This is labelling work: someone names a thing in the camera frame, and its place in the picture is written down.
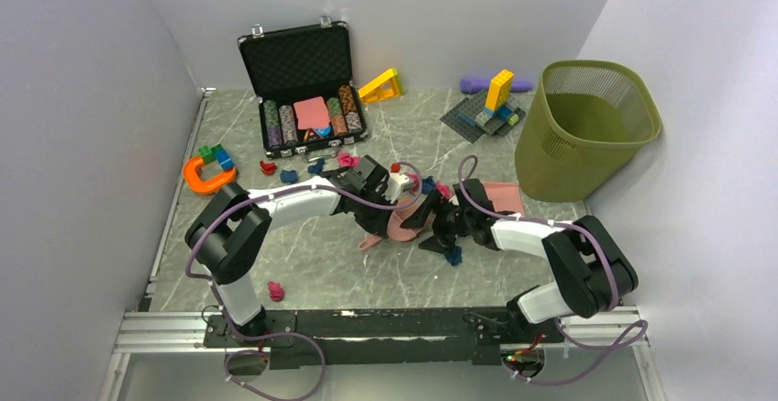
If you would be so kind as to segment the pink hand brush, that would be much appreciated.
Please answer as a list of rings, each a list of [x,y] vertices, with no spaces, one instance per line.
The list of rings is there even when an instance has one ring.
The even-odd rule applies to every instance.
[[[386,239],[397,242],[408,242],[415,239],[432,223],[432,218],[429,217],[427,222],[420,228],[402,228],[402,223],[405,221],[405,219],[411,217],[418,208],[419,203],[416,202],[407,208],[395,210],[389,218],[386,228],[386,236],[382,238],[381,236],[370,235],[357,245],[357,249],[360,252],[366,252],[370,248],[378,245],[380,242]]]

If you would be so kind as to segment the pink dustpan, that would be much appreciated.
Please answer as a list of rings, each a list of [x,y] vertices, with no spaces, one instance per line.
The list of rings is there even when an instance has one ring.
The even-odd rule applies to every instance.
[[[509,211],[525,215],[518,184],[482,181],[483,189],[495,212]]]

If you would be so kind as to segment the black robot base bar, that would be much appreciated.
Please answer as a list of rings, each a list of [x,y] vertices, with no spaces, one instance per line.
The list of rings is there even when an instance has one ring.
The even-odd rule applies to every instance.
[[[206,322],[207,349],[266,348],[273,370],[328,365],[469,362],[498,365],[505,354],[560,342],[552,321],[526,321],[512,306],[354,310],[268,310],[262,329],[232,332]]]

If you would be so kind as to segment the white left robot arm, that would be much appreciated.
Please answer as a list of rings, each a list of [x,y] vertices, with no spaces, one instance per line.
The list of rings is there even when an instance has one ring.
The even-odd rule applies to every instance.
[[[228,335],[250,346],[266,331],[266,310],[250,270],[271,231],[311,217],[351,214],[365,232],[384,238],[397,200],[410,183],[407,176],[389,173],[365,156],[354,167],[324,171],[286,187],[247,190],[230,183],[218,190],[184,241],[227,310]]]

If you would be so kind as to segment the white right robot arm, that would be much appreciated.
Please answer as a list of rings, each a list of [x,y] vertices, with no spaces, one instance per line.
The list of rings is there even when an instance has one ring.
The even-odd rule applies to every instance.
[[[633,292],[639,278],[602,222],[586,215],[574,221],[542,221],[500,207],[477,179],[454,188],[452,198],[432,191],[402,228],[432,224],[433,234],[420,248],[450,256],[459,237],[493,251],[519,251],[546,261],[553,280],[515,297],[506,317],[507,333],[531,340],[542,322],[575,315],[589,318]]]

